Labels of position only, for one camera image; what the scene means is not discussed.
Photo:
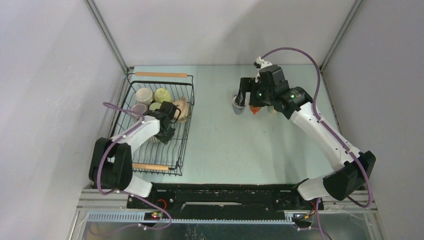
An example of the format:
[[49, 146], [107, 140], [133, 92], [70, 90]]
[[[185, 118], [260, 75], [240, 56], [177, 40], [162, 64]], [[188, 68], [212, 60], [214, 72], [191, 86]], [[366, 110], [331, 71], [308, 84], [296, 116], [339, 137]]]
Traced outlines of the grey-blue small cup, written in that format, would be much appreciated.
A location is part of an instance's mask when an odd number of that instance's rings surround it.
[[246, 108], [246, 99], [241, 97], [241, 103], [237, 102], [238, 95], [235, 94], [232, 98], [232, 109], [236, 115], [241, 115]]

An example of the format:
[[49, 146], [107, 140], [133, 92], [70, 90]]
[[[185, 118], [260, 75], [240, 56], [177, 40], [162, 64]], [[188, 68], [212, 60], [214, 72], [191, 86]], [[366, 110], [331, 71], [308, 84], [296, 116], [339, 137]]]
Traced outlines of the small orange cup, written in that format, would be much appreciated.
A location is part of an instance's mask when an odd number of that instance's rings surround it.
[[249, 109], [253, 115], [256, 115], [262, 109], [262, 107], [256, 107], [256, 106], [250, 105]]

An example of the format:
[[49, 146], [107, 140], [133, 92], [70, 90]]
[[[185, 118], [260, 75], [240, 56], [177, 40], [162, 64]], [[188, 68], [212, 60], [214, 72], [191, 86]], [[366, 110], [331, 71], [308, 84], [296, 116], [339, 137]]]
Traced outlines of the seashell coral print mug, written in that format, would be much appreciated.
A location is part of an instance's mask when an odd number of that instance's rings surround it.
[[277, 115], [279, 113], [273, 106], [267, 106], [267, 111], [272, 115]]

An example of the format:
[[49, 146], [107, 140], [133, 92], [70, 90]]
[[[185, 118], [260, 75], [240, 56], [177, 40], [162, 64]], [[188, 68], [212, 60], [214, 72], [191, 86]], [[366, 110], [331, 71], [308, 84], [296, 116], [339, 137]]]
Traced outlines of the white ribbed mug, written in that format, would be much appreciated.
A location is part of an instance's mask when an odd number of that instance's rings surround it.
[[151, 136], [148, 140], [150, 142], [152, 142], [153, 144], [160, 144], [161, 143], [161, 140], [159, 138], [157, 138], [156, 136]]

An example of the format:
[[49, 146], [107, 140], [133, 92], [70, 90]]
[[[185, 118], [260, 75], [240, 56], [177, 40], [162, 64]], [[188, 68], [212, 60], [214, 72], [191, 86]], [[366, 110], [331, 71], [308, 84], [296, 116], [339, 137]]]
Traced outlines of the light green cup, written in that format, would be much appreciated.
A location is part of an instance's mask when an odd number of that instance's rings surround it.
[[150, 106], [149, 106], [149, 110], [150, 111], [157, 111], [161, 108], [162, 103], [161, 102], [153, 102]]

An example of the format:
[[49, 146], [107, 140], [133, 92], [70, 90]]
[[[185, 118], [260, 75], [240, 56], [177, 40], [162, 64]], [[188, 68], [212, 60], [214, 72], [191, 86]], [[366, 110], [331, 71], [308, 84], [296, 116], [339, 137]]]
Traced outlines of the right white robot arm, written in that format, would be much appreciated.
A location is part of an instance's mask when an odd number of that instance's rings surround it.
[[359, 150], [328, 124], [302, 87], [289, 86], [280, 66], [262, 66], [256, 77], [242, 77], [232, 104], [237, 114], [245, 106], [273, 107], [303, 130], [328, 160], [331, 173], [297, 184], [290, 196], [295, 208], [304, 209], [311, 200], [321, 197], [331, 196], [339, 201], [349, 199], [358, 188], [370, 185], [375, 155]]

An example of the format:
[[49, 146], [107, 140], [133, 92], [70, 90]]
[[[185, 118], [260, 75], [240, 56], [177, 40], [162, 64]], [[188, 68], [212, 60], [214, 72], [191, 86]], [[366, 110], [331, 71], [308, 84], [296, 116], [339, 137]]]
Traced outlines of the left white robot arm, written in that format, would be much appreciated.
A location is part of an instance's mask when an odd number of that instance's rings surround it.
[[136, 176], [133, 172], [134, 152], [151, 137], [168, 143], [175, 134], [175, 123], [182, 111], [169, 101], [161, 103], [159, 109], [137, 111], [122, 109], [105, 102], [104, 106], [124, 112], [137, 121], [123, 133], [111, 138], [99, 138], [94, 145], [88, 178], [100, 190], [121, 191], [139, 196], [138, 201], [145, 208], [153, 208], [158, 202], [158, 194], [152, 191], [152, 182]]

